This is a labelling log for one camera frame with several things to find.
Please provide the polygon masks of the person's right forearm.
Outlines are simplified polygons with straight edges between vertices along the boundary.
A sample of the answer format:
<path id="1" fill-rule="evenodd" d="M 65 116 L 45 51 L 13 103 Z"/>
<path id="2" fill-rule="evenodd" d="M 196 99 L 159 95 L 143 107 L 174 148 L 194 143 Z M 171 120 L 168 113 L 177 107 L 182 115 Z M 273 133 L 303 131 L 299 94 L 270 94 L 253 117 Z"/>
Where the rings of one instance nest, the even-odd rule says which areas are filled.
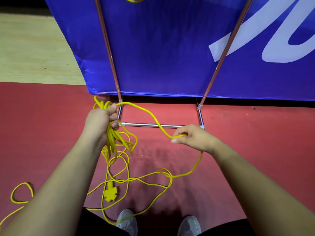
<path id="1" fill-rule="evenodd" d="M 216 140 L 209 154 L 258 236 L 315 236 L 315 214 L 227 144 Z"/>

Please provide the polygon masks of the person's right hand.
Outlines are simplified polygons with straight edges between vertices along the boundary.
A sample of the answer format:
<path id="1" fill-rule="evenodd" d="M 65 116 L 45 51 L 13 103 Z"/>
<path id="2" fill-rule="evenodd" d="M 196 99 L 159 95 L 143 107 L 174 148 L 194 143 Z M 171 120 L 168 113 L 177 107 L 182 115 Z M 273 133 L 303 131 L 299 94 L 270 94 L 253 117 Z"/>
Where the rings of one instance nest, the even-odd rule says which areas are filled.
<path id="1" fill-rule="evenodd" d="M 176 129 L 174 137 L 189 136 L 189 146 L 193 149 L 212 154 L 220 140 L 197 125 L 186 125 Z"/>

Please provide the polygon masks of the person's left hand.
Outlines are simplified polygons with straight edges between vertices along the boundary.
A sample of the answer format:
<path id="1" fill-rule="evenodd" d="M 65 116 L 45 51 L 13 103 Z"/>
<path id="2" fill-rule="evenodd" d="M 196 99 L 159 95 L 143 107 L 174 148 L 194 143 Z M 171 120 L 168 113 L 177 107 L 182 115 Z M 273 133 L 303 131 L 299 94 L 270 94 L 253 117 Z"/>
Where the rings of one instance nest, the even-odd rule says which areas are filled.
<path id="1" fill-rule="evenodd" d="M 97 108 L 88 114 L 83 132 L 80 136 L 86 142 L 92 143 L 94 146 L 105 146 L 107 142 L 107 130 L 112 127 L 118 130 L 118 114 L 107 115 L 105 109 Z"/>

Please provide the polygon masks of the grey left shoe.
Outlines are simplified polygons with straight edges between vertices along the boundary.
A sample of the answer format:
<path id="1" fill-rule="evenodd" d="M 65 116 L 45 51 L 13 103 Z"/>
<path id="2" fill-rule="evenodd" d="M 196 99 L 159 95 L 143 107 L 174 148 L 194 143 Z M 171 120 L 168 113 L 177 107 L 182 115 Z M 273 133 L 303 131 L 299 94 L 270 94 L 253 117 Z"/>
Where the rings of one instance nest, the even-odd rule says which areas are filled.
<path id="1" fill-rule="evenodd" d="M 119 214 L 115 226 L 126 231 L 129 236 L 138 234 L 136 217 L 130 209 L 125 209 Z"/>

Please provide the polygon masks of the black shorts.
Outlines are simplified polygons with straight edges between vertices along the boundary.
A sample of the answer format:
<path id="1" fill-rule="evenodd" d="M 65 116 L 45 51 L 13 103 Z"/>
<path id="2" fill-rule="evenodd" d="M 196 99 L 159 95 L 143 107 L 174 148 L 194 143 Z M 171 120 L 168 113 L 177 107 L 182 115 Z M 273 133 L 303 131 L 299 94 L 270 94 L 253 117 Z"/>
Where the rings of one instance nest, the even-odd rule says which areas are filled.
<path id="1" fill-rule="evenodd" d="M 179 210 L 170 214 L 148 213 L 144 216 L 137 216 L 137 228 L 135 236 L 177 236 L 180 224 L 184 217 Z M 131 236 L 123 229 L 110 225 L 104 219 L 88 211 L 82 210 L 76 236 Z M 256 236 L 249 221 L 240 219 L 219 226 L 215 226 L 201 233 L 201 236 Z"/>

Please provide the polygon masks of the grey shoe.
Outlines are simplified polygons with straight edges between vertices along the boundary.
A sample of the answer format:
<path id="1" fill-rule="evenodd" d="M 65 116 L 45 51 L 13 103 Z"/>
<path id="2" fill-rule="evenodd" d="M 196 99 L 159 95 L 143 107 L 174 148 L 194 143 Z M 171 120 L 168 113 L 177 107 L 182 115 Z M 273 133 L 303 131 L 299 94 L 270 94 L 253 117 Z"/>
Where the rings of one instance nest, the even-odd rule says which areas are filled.
<path id="1" fill-rule="evenodd" d="M 119 214 L 115 226 L 126 231 L 129 236 L 138 234 L 136 217 L 130 209 L 125 209 Z"/>
<path id="2" fill-rule="evenodd" d="M 202 233 L 198 219 L 195 216 L 186 216 L 178 229 L 177 236 L 198 236 Z"/>

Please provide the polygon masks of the person's left forearm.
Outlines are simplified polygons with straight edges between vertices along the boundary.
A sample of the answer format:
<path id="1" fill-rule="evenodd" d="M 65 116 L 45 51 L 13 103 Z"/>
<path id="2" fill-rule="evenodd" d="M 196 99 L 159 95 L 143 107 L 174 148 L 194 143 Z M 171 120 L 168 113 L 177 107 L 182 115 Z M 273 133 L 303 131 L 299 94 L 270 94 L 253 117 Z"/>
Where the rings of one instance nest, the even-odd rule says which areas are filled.
<path id="1" fill-rule="evenodd" d="M 74 236 L 106 137 L 82 134 L 0 236 Z"/>

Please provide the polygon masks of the metal banner stand frame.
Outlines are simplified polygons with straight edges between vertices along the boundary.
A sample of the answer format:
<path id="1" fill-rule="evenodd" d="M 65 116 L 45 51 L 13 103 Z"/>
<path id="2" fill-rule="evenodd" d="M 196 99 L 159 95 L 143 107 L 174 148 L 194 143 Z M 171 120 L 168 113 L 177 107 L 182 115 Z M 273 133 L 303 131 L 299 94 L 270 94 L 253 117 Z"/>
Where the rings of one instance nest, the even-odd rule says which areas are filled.
<path id="1" fill-rule="evenodd" d="M 203 129 L 205 129 L 204 126 L 204 121 L 203 121 L 203 117 L 202 117 L 202 107 L 203 104 L 207 98 L 208 93 L 210 92 L 213 83 L 215 82 L 215 79 L 223 65 L 223 62 L 230 50 L 230 47 L 242 25 L 242 22 L 251 6 L 253 0 L 246 0 L 246 3 L 242 9 L 242 12 L 238 18 L 237 23 L 235 24 L 235 27 L 233 29 L 233 31 L 231 32 L 228 41 L 226 43 L 226 46 L 222 52 L 222 55 L 218 61 L 217 67 L 211 77 L 211 80 L 207 86 L 207 89 L 201 99 L 200 102 L 197 102 L 196 105 L 196 110 L 197 110 L 197 114 L 199 117 L 199 126 Z M 106 51 L 108 54 L 108 59 L 109 59 L 109 63 L 110 63 L 110 67 L 111 67 L 111 71 L 112 71 L 112 75 L 113 75 L 113 79 L 114 79 L 114 83 L 115 83 L 115 87 L 116 87 L 116 92 L 117 92 L 117 96 L 118 96 L 118 100 L 119 100 L 119 111 L 118 111 L 118 120 L 121 119 L 122 116 L 122 112 L 123 112 L 123 98 L 121 95 L 121 91 L 120 91 L 120 86 L 119 86 L 119 81 L 117 78 L 117 73 L 116 73 L 116 69 L 115 69 L 115 64 L 114 64 L 114 60 L 113 60 L 113 55 L 112 55 L 112 51 L 111 51 L 111 46 L 110 46 L 110 42 L 109 42 L 109 38 L 108 38 L 108 34 L 107 34 L 107 30 L 106 30 L 106 24 L 105 24 L 105 20 L 104 20 L 104 15 L 103 15 L 103 11 L 102 11 L 102 7 L 101 7 L 101 1 L 100 0 L 94 0 L 95 6 L 96 6 L 96 11 L 98 14 L 98 19 L 100 22 L 100 27 L 101 27 L 101 32 L 104 38 L 104 42 L 105 42 L 105 46 L 106 46 Z M 150 123 L 131 123 L 131 122 L 120 122 L 119 125 L 122 127 L 153 127 L 153 128 L 178 128 L 178 127 L 182 127 L 182 125 L 170 125 L 170 124 L 157 124 L 157 120 L 155 120 L 155 124 L 150 124 Z"/>

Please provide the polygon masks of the grey right shoe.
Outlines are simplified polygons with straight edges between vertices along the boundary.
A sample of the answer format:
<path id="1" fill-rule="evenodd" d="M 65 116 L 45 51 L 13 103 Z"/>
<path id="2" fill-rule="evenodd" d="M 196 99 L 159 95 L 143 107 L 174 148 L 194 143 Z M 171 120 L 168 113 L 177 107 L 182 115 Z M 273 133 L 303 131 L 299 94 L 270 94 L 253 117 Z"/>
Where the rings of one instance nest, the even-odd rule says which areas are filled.
<path id="1" fill-rule="evenodd" d="M 195 216 L 186 216 L 178 229 L 177 236 L 198 236 L 202 233 L 198 219 Z"/>

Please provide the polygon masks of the blue banner with white print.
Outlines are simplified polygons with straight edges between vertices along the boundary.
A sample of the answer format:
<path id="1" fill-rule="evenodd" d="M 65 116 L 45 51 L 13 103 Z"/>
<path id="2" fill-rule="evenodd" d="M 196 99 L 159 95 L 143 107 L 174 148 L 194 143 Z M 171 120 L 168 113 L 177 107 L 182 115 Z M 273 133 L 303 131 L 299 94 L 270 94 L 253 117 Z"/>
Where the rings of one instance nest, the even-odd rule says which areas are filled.
<path id="1" fill-rule="evenodd" d="M 45 0 L 92 95 L 116 95 L 94 0 Z M 202 97 L 246 0 L 100 0 L 123 95 Z M 208 97 L 315 101 L 315 0 L 253 0 Z"/>

